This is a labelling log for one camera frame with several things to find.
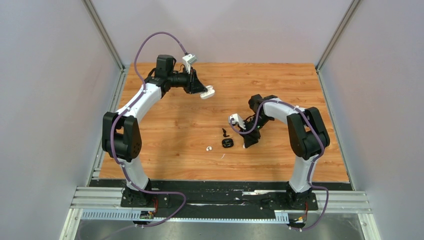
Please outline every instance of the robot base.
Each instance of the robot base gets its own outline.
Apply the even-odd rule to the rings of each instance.
[[[144,190],[152,190],[152,182],[150,179],[147,182]],[[147,194],[141,191],[133,190],[125,185],[125,188],[122,192],[122,198],[120,201],[120,206],[124,208],[141,208],[147,207],[152,203],[152,194]]]
[[[152,191],[152,182],[150,179],[147,182],[144,190]],[[168,194],[161,194],[161,197],[158,197],[157,194],[144,193],[137,190],[132,190],[125,185],[125,188],[122,192],[122,198],[120,201],[120,206],[123,208],[154,208],[154,198],[158,201],[158,208],[167,208],[170,196]]]

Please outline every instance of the wood grain surface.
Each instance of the wood grain surface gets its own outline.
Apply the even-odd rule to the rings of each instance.
[[[142,76],[155,67],[139,63]],[[330,136],[330,146],[318,161],[314,181],[346,182],[348,176],[339,150],[324,96],[313,64],[280,63],[196,63],[200,81],[213,85],[216,93],[202,100],[182,88],[172,88],[157,102],[139,124],[142,149],[140,159],[151,179],[288,181],[295,155],[287,126],[268,122],[259,143],[243,149],[243,138],[228,125],[228,116],[253,114],[248,100],[252,95],[276,95],[281,100],[321,112]],[[119,107],[140,89],[141,81],[131,66]],[[223,148],[221,128],[234,140]],[[124,178],[119,166],[106,156],[100,178]]]

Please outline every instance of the white wall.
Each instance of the white wall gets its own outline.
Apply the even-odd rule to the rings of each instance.
[[[351,0],[93,0],[120,57],[134,62],[150,34],[174,34],[200,62],[317,63]],[[140,62],[179,59],[168,36],[146,44]]]
[[[365,0],[322,71],[355,187],[383,240],[423,239],[424,2]]]
[[[119,71],[82,1],[1,1],[0,32],[0,239],[58,239]]]

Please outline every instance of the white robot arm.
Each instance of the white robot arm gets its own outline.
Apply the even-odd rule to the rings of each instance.
[[[302,202],[311,192],[308,183],[308,173],[313,159],[321,152],[321,147],[311,131],[305,129],[305,121],[297,110],[302,111],[311,123],[324,148],[330,144],[330,138],[317,108],[305,109],[299,106],[292,106],[282,102],[278,97],[271,95],[261,97],[257,94],[250,98],[249,107],[254,111],[250,119],[243,120],[238,114],[228,117],[230,125],[239,126],[237,131],[244,140],[244,148],[248,148],[259,142],[261,134],[259,130],[268,122],[277,119],[288,125],[290,145],[295,153],[294,170],[289,180],[289,189],[293,202]],[[313,165],[309,179],[312,179],[315,170]]]
[[[149,183],[149,178],[145,174],[139,158],[142,148],[139,122],[149,109],[171,87],[182,87],[188,94],[200,93],[201,99],[210,98],[215,94],[212,86],[204,86],[199,81],[196,70],[193,68],[189,72],[185,68],[182,72],[174,71],[175,62],[174,57],[170,55],[159,55],[156,60],[156,68],[152,69],[145,80],[145,89],[142,86],[125,106],[117,112],[107,112],[103,117],[102,148],[112,157],[110,138],[112,123],[118,115],[127,110],[115,126],[113,138],[120,166],[125,168],[127,179],[131,179],[131,182],[126,183],[126,186],[133,191],[138,191],[134,185],[146,189]],[[123,133],[116,131],[120,128],[123,128]]]

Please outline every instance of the purple cable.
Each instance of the purple cable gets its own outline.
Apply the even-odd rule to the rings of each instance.
[[[318,141],[318,144],[319,144],[319,147],[321,148],[321,152],[319,153],[319,155],[318,156],[316,156],[316,157],[314,157],[313,159],[312,159],[312,161],[311,161],[311,164],[310,164],[310,167],[309,167],[309,171],[307,172],[307,177],[306,177],[306,180],[307,180],[307,183],[309,184],[309,186],[311,187],[311,188],[313,188],[313,189],[321,189],[321,190],[324,190],[325,192],[326,192],[326,199],[325,199],[325,204],[324,204],[324,207],[322,208],[322,212],[321,212],[321,215],[319,215],[319,217],[318,217],[318,220],[316,220],[316,222],[314,222],[311,226],[308,226],[308,227],[304,227],[304,228],[302,228],[302,229],[300,229],[300,228],[297,228],[297,227],[292,227],[292,229],[294,229],[294,230],[298,230],[298,231],[300,231],[300,230],[302,230],[302,231],[306,231],[306,230],[310,230],[310,229],[313,229],[320,221],[321,221],[321,219],[323,218],[323,216],[324,216],[324,213],[326,212],[326,209],[327,209],[327,205],[328,205],[328,203],[329,203],[329,197],[330,197],[330,193],[329,193],[329,190],[326,188],[326,187],[324,187],[324,186],[316,186],[316,185],[313,185],[312,184],[312,179],[311,179],[311,175],[312,175],[312,170],[314,169],[314,165],[315,165],[315,162],[320,158],[320,157],[322,157],[322,155],[324,154],[324,150],[325,150],[325,148],[324,148],[324,145],[323,145],[323,142],[321,141],[321,139],[320,139],[320,137],[318,136],[318,134],[317,134],[317,132],[315,132],[315,130],[314,130],[314,128],[312,127],[312,125],[311,125],[311,123],[309,122],[309,120],[308,120],[308,118],[305,116],[305,114],[303,113],[303,111],[301,111],[299,108],[297,108],[297,107],[294,107],[293,105],[291,105],[290,103],[287,103],[287,102],[284,102],[284,101],[277,101],[277,100],[272,100],[272,99],[270,99],[270,100],[265,100],[265,101],[263,101],[258,107],[257,107],[257,111],[256,112],[259,112],[260,110],[261,110],[261,108],[262,108],[262,106],[265,104],[265,103],[276,103],[276,104],[282,104],[282,105],[285,105],[285,106],[287,106],[287,107],[289,107],[289,108],[292,108],[292,109],[294,109],[294,110],[296,110],[301,116],[302,116],[302,118],[303,118],[303,120],[305,121],[305,123],[306,123],[306,125],[310,128],[310,131],[312,132],[312,134],[313,134],[313,136],[316,138],[316,140]],[[230,123],[229,123],[229,126],[234,130],[234,132],[236,132],[236,133],[238,133],[238,134],[241,134],[241,135],[245,135],[245,134],[250,134],[251,132],[253,132],[253,130],[256,128],[256,125],[258,124],[258,118],[259,118],[259,114],[257,114],[256,115],[256,118],[254,119],[254,124],[253,124],[253,127],[249,130],[249,131],[239,131],[239,130],[237,130],[231,123],[233,122],[233,120],[234,120],[234,118],[231,118],[230,119]]]
[[[129,105],[128,105],[128,108],[132,108],[141,98],[142,98],[142,96],[143,96],[143,94],[145,93],[145,90],[146,90],[146,82],[145,82],[145,80],[144,80],[144,78],[141,76],[141,74],[139,73],[139,71],[137,70],[137,59],[139,58],[139,55],[140,55],[140,52],[142,51],[142,49],[143,49],[143,47],[144,47],[144,45],[146,44],[146,42],[149,40],[149,39],[151,39],[153,36],[156,36],[156,35],[159,35],[159,34],[165,34],[165,35],[168,35],[168,36],[170,36],[171,38],[173,38],[177,43],[178,43],[178,45],[181,47],[181,49],[182,49],[182,51],[184,52],[184,54],[187,54],[187,51],[186,51],[186,49],[184,48],[184,46],[183,46],[183,44],[174,36],[174,35],[172,35],[172,34],[170,34],[170,33],[168,33],[168,32],[165,32],[165,31],[158,31],[158,32],[155,32],[155,33],[153,33],[152,35],[150,35],[150,36],[148,36],[145,40],[144,40],[144,42],[141,44],[141,46],[140,46],[140,48],[138,49],[138,52],[137,52],[137,54],[135,55],[135,59],[134,59],[134,70],[135,70],[135,73],[137,73],[137,75],[138,75],[138,77],[140,78],[140,80],[141,80],[141,82],[142,82],[142,84],[143,84],[143,87],[142,87],[142,89],[143,89],[143,91],[141,91],[141,93],[140,93],[140,95],[133,101],[133,102],[131,102]],[[166,221],[168,221],[170,218],[172,218],[175,214],[177,214],[178,213],[178,211],[180,211],[182,208],[183,208],[183,206],[186,204],[186,201],[187,201],[187,198],[186,198],[186,196],[184,195],[184,193],[182,193],[182,192],[177,192],[177,191],[147,191],[147,190],[144,190],[144,189],[142,189],[141,187],[139,187],[139,186],[137,186],[137,185],[135,185],[132,181],[131,181],[131,179],[129,178],[129,176],[128,176],[128,173],[127,173],[127,170],[125,169],[125,167],[123,167],[124,166],[124,164],[123,163],[121,163],[121,162],[119,162],[118,161],[118,157],[117,157],[117,153],[116,153],[116,151],[115,151],[115,144],[114,144],[114,140],[115,140],[115,136],[114,136],[114,133],[115,133],[115,131],[114,131],[114,129],[115,129],[115,127],[116,127],[116,125],[117,125],[117,123],[118,123],[118,121],[119,121],[119,119],[124,115],[124,114],[126,114],[128,112],[128,109],[126,108],[126,109],[124,109],[119,115],[118,115],[118,117],[116,117],[116,119],[115,119],[115,121],[113,121],[113,123],[112,123],[112,128],[111,128],[111,131],[110,131],[110,148],[111,148],[111,151],[112,151],[112,156],[113,156],[113,159],[115,160],[115,162],[117,163],[117,164],[119,164],[119,165],[121,165],[122,166],[122,171],[123,171],[123,174],[125,175],[125,178],[126,178],[126,180],[131,184],[131,186],[133,186],[134,188],[136,188],[137,190],[139,190],[140,192],[143,192],[143,193],[146,193],[146,194],[171,194],[171,195],[180,195],[180,196],[182,196],[182,198],[183,198],[183,201],[182,201],[182,204],[179,206],[179,208],[177,208],[177,210],[175,211],[175,212],[173,212],[171,215],[169,215],[167,218],[165,218],[165,219],[163,219],[163,220],[161,220],[161,221],[158,221],[158,222],[155,222],[155,223],[152,223],[152,224],[148,224],[148,225],[136,225],[136,226],[139,226],[139,227],[143,227],[143,228],[147,228],[147,227],[154,227],[154,226],[157,226],[157,225],[160,225],[160,224],[163,224],[164,222],[166,222]],[[106,237],[104,237],[104,238],[102,238],[101,240],[105,240],[105,239],[108,239],[108,238],[110,238],[111,236],[113,236],[113,235],[115,235],[115,234],[117,234],[117,233],[120,233],[121,231],[124,231],[124,230],[127,230],[127,229],[130,229],[130,228],[133,228],[134,226],[133,225],[130,225],[130,226],[126,226],[126,227],[124,227],[124,228],[121,228],[121,229],[119,229],[119,230],[117,230],[117,231],[115,231],[115,232],[113,232],[113,233],[111,233],[110,235],[108,235],[108,236],[106,236]]]

